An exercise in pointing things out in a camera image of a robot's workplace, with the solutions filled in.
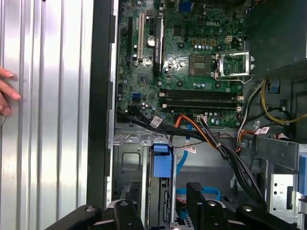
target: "aluminum panel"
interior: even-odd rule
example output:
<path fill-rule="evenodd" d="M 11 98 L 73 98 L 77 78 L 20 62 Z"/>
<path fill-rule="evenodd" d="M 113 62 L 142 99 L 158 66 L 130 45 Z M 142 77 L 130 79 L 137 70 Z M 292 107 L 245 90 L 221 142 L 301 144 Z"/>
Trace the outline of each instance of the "aluminum panel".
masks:
<path fill-rule="evenodd" d="M 0 64 L 23 98 L 1 130 L 0 230 L 86 203 L 93 1 L 0 0 Z"/>

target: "screw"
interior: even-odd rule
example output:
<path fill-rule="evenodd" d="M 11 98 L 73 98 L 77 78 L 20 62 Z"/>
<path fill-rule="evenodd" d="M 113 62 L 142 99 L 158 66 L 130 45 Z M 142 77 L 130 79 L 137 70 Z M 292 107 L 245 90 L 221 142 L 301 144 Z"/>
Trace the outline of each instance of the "screw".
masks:
<path fill-rule="evenodd" d="M 95 211 L 95 208 L 92 207 L 92 206 L 89 206 L 87 209 L 86 209 L 87 212 L 93 212 Z"/>
<path fill-rule="evenodd" d="M 120 204 L 120 206 L 127 206 L 127 205 L 128 205 L 128 203 L 125 202 L 125 201 Z"/>
<path fill-rule="evenodd" d="M 253 209 L 249 206 L 243 206 L 243 210 L 247 212 L 251 212 Z"/>
<path fill-rule="evenodd" d="M 216 203 L 215 203 L 215 202 L 213 202 L 213 201 L 209 201 L 209 202 L 208 202 L 208 205 L 210 205 L 210 206 L 214 207 L 214 206 L 216 206 Z"/>

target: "label sticker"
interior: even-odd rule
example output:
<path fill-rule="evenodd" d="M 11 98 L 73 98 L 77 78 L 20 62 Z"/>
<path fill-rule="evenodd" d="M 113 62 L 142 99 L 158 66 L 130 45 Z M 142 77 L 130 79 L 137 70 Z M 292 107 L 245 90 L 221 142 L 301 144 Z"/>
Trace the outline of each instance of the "label sticker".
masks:
<path fill-rule="evenodd" d="M 278 134 L 278 139 L 281 139 L 281 138 L 286 138 L 286 139 L 290 139 L 289 137 L 287 137 L 285 134 L 281 133 L 281 134 Z"/>
<path fill-rule="evenodd" d="M 268 133 L 270 127 L 263 127 L 262 130 L 260 131 L 260 134 L 266 134 Z"/>
<path fill-rule="evenodd" d="M 196 153 L 196 146 L 186 146 L 184 150 L 190 153 Z"/>
<path fill-rule="evenodd" d="M 261 131 L 261 128 L 257 129 L 257 131 L 255 132 L 255 135 L 258 135 Z"/>
<path fill-rule="evenodd" d="M 153 120 L 150 123 L 150 126 L 154 127 L 154 128 L 158 128 L 162 121 L 163 121 L 163 119 L 161 119 L 157 116 L 154 116 Z"/>

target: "fingernail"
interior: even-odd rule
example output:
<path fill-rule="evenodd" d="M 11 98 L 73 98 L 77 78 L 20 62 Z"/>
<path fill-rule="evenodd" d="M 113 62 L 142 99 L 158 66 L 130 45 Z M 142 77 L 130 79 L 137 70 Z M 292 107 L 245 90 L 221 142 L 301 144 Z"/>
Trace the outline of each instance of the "fingernail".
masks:
<path fill-rule="evenodd" d="M 13 93 L 11 94 L 11 96 L 12 96 L 12 98 L 15 99 L 15 100 L 19 100 L 19 99 L 21 98 L 21 96 L 20 96 L 18 93 L 16 93 L 16 92 L 13 92 Z"/>
<path fill-rule="evenodd" d="M 6 108 L 4 111 L 3 111 L 3 115 L 5 116 L 10 116 L 12 114 L 11 110 L 9 108 Z"/>
<path fill-rule="evenodd" d="M 12 74 L 11 72 L 4 72 L 4 75 L 7 76 L 7 77 L 12 77 L 14 76 L 14 74 Z"/>

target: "pci express slot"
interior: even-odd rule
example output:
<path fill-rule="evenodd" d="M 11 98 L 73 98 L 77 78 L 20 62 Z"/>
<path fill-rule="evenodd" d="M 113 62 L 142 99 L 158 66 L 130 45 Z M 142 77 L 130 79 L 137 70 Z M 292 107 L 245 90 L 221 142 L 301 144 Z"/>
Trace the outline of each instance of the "pci express slot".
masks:
<path fill-rule="evenodd" d="M 164 25 L 163 19 L 157 18 L 155 22 L 155 46 L 154 46 L 154 62 L 153 72 L 159 76 L 162 68 L 162 45 L 163 45 Z"/>
<path fill-rule="evenodd" d="M 132 36 L 133 36 L 133 17 L 128 18 L 128 38 L 127 38 L 127 66 L 131 64 L 132 54 Z"/>
<path fill-rule="evenodd" d="M 139 15 L 139 42 L 138 42 L 138 61 L 143 60 L 143 46 L 144 46 L 144 25 L 145 24 L 145 14 L 140 13 Z"/>

